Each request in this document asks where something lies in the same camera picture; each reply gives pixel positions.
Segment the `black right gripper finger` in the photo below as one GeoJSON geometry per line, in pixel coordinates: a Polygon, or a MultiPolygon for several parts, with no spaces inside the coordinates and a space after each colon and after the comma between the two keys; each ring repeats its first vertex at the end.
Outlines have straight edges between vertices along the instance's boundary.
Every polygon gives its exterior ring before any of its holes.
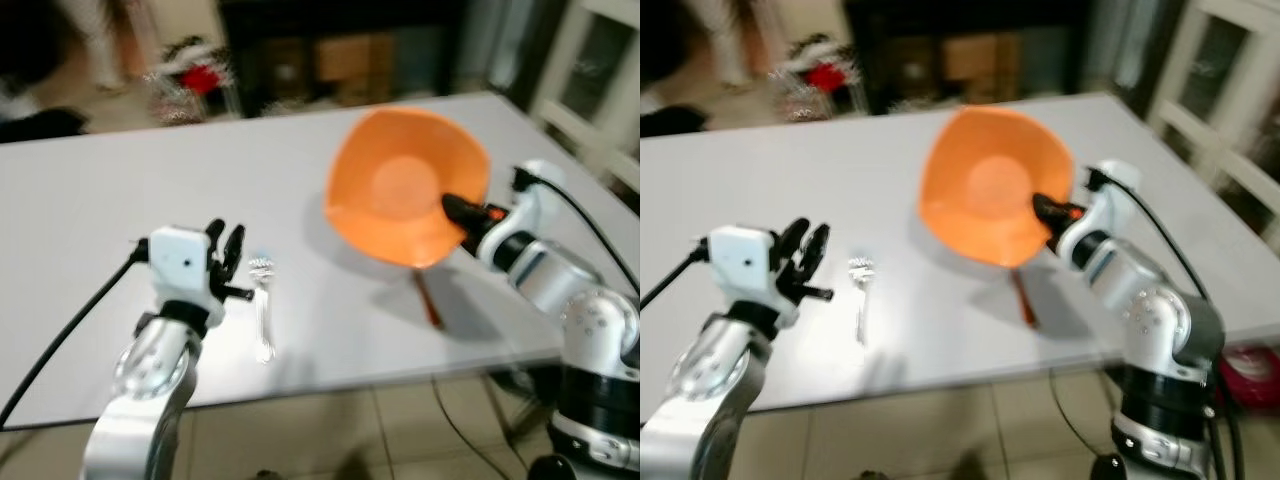
{"type": "Polygon", "coordinates": [[[1075,205],[1034,193],[1032,207],[1036,218],[1046,227],[1070,227],[1075,221],[1075,205]]]}
{"type": "Polygon", "coordinates": [[[488,207],[484,204],[474,204],[458,195],[445,193],[442,196],[442,207],[445,216],[458,227],[488,224],[488,207]]]}

